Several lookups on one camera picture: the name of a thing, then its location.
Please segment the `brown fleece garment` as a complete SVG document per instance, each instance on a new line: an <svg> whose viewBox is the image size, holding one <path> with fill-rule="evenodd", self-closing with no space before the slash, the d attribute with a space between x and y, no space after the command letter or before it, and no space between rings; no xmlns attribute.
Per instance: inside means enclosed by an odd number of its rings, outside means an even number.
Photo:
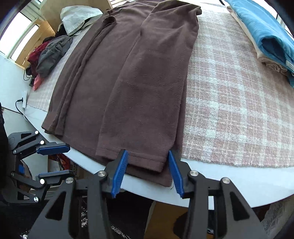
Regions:
<svg viewBox="0 0 294 239"><path fill-rule="evenodd" d="M107 164L127 150L127 173L169 187L181 149L187 72L200 6L133 1L106 11L66 61L42 124Z"/></svg>

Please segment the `white power adapter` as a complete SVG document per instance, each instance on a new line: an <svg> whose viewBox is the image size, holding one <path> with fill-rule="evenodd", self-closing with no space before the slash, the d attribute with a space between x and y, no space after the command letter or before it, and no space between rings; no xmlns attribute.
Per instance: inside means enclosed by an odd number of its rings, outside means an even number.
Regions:
<svg viewBox="0 0 294 239"><path fill-rule="evenodd" d="M27 98L28 98L28 91L23 91L22 93L22 108L23 109L26 109Z"/></svg>

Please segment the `pink cloth piece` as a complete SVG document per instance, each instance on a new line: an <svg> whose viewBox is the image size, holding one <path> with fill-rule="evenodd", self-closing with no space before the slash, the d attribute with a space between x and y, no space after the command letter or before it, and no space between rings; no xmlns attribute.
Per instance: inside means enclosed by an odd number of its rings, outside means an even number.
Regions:
<svg viewBox="0 0 294 239"><path fill-rule="evenodd" d="M34 79L33 90L36 91L40 85L43 83L43 78L38 74Z"/></svg>

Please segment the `red garment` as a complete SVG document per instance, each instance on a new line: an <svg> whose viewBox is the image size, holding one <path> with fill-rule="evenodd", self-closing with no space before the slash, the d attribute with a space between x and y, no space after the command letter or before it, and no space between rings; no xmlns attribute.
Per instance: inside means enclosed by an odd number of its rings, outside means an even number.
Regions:
<svg viewBox="0 0 294 239"><path fill-rule="evenodd" d="M31 73L32 76L35 78L37 76L36 68L38 65L39 57L42 53L42 51L46 48L46 46L49 44L50 41L46 41L43 44L39 45L37 48L35 48L29 55L27 61L30 63L31 67Z"/></svg>

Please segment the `grey garment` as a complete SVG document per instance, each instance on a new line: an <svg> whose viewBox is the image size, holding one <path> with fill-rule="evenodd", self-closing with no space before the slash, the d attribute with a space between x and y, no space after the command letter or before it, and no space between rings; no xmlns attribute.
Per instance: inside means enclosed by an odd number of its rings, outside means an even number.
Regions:
<svg viewBox="0 0 294 239"><path fill-rule="evenodd" d="M49 42L41 52L36 68L41 78L47 77L55 68L60 59L66 54L73 42L73 37L63 35Z"/></svg>

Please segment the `plaid pink bed sheet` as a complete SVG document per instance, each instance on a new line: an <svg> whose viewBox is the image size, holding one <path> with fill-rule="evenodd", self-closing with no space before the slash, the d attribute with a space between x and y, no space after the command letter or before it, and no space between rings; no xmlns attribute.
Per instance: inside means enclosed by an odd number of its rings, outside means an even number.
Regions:
<svg viewBox="0 0 294 239"><path fill-rule="evenodd" d="M255 57L225 8L201 6L187 72L184 159L293 166L293 88Z"/></svg>

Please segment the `pine plank headboard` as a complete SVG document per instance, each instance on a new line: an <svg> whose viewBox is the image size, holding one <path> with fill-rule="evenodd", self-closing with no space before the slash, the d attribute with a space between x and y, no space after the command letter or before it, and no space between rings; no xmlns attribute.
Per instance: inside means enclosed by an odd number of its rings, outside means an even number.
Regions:
<svg viewBox="0 0 294 239"><path fill-rule="evenodd" d="M32 37L29 38L28 42L23 47L22 51L20 52L20 55L17 57L15 63L18 64L23 69L28 67L28 57L30 53L39 47L43 43L43 40L47 37L55 36L55 31L50 26L50 24L47 21L36 21L38 29L36 32L32 35Z"/></svg>

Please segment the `black garment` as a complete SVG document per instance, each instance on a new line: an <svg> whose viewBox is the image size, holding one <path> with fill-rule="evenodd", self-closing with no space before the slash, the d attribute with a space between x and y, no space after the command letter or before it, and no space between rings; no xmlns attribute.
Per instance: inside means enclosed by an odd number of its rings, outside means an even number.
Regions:
<svg viewBox="0 0 294 239"><path fill-rule="evenodd" d="M57 33L54 36L46 37L43 40L43 43L48 42L48 41L51 41L51 40L53 40L53 39L55 39L57 37L63 36L63 35L67 35L67 32L65 30L64 24L61 23L61 25L59 26L59 29L58 29Z"/></svg>

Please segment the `white cotton garment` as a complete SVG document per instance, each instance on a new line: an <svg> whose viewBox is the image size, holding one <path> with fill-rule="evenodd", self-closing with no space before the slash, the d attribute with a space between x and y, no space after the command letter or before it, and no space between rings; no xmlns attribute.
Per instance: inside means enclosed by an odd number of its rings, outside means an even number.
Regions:
<svg viewBox="0 0 294 239"><path fill-rule="evenodd" d="M91 25L102 16L103 12L90 6L67 6L61 10L60 18L68 36Z"/></svg>

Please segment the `light wooden board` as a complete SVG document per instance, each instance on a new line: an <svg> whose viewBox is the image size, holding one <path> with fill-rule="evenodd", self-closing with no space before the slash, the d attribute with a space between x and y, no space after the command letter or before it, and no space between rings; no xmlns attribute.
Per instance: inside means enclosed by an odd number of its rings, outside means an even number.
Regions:
<svg viewBox="0 0 294 239"><path fill-rule="evenodd" d="M40 15L48 22L54 32L58 32L61 23L69 30L85 20L102 15L112 8L110 1L60 1L46 0L40 5Z"/></svg>

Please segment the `folded blue cloth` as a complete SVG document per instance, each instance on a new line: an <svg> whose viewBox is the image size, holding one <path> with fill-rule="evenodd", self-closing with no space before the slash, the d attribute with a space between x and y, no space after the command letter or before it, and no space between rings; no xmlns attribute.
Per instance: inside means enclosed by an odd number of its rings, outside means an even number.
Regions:
<svg viewBox="0 0 294 239"><path fill-rule="evenodd" d="M293 86L293 39L254 1L227 1L227 9L252 42L257 59L287 76Z"/></svg>

